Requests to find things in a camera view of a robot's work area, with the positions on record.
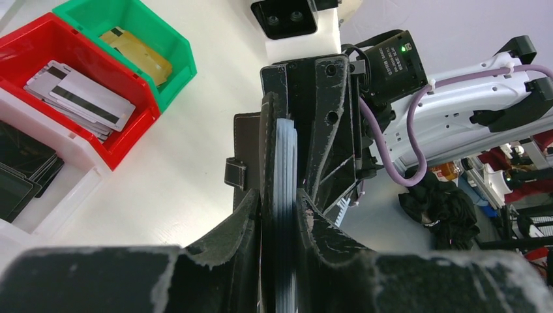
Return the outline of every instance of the stack of cards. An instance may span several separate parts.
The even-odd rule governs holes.
[[[12,222],[63,164],[53,149],[0,121],[0,218]]]
[[[27,82],[25,90],[101,142],[108,139],[113,130],[122,131],[135,109],[127,99],[54,60]]]
[[[100,36],[100,39],[150,75],[158,87],[166,82],[173,72],[173,66],[169,61],[136,38],[130,31],[114,27]]]

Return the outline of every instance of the green bin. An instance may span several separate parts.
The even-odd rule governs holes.
[[[144,78],[161,112],[198,72],[188,40],[139,0],[70,0],[53,13]],[[173,65],[171,76],[159,88],[148,74],[100,39],[115,26],[130,31]]]

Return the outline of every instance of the white tabletop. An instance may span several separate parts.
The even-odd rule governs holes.
[[[267,57],[259,26],[246,1],[142,1],[190,41],[198,75],[71,216],[55,245],[186,246],[232,212],[224,165],[233,155],[233,116],[260,107]],[[26,0],[0,35],[62,2]]]

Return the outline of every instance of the black cloth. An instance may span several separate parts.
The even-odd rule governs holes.
[[[414,173],[408,170],[406,175]],[[409,187],[409,193],[400,194],[399,202],[412,219],[426,224],[436,236],[437,250],[469,250],[472,239],[480,233],[470,197],[454,182],[439,181],[430,171],[420,183]],[[423,221],[423,213],[431,223]]]

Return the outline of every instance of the screw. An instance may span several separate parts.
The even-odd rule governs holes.
[[[294,22],[299,22],[299,21],[303,20],[303,14],[299,11],[294,11],[290,15],[290,19]]]
[[[336,67],[334,65],[327,66],[326,73],[328,77],[334,76],[336,74]]]
[[[267,23],[270,26],[277,26],[280,23],[280,20],[276,16],[270,16],[267,18]]]

